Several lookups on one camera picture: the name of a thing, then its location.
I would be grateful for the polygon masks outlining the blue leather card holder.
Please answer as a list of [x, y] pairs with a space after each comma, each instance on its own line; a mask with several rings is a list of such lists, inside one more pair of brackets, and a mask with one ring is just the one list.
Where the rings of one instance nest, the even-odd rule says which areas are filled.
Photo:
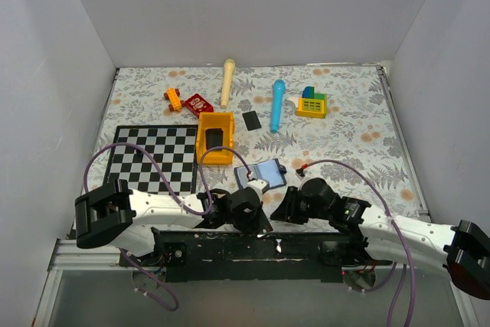
[[[253, 177], [269, 182], [269, 188], [274, 189], [286, 185], [286, 167], [279, 163], [278, 159], [270, 159], [264, 162], [249, 165]], [[234, 175], [239, 189], [244, 188], [248, 182], [247, 169], [240, 166], [234, 169]]]

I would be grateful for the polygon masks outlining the black credit card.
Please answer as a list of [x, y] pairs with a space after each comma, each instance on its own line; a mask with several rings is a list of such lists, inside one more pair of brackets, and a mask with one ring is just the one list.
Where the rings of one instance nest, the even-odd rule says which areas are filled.
[[254, 131], [262, 127], [256, 111], [243, 113], [242, 117], [248, 131]]

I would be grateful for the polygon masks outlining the black VIP card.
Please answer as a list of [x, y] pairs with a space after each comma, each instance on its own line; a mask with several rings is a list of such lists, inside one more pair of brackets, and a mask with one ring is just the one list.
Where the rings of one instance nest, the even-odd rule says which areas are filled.
[[259, 221], [259, 227], [256, 234], [257, 238], [265, 237], [266, 235], [271, 234], [272, 232], [273, 232], [273, 227], [270, 224], [270, 222], [267, 220], [267, 218]]

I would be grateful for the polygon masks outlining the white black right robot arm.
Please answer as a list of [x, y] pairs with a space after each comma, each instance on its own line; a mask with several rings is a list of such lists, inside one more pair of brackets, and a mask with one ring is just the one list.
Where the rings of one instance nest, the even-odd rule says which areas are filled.
[[271, 219], [292, 224], [326, 220], [351, 238], [346, 253], [354, 263], [372, 259], [413, 264], [449, 276], [470, 296], [489, 298], [489, 237], [471, 221], [446, 225], [390, 217], [367, 201], [338, 195], [322, 178], [288, 188]]

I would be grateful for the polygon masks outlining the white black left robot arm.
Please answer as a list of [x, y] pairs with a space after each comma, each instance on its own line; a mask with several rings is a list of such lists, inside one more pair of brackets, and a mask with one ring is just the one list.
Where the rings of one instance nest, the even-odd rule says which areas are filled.
[[131, 189], [127, 181], [115, 180], [75, 200], [77, 247], [113, 245], [153, 266], [163, 255], [152, 230], [155, 225], [217, 229], [230, 224], [242, 234], [262, 237], [273, 230], [263, 211], [268, 189], [267, 181], [253, 179], [233, 193], [215, 189], [172, 197]]

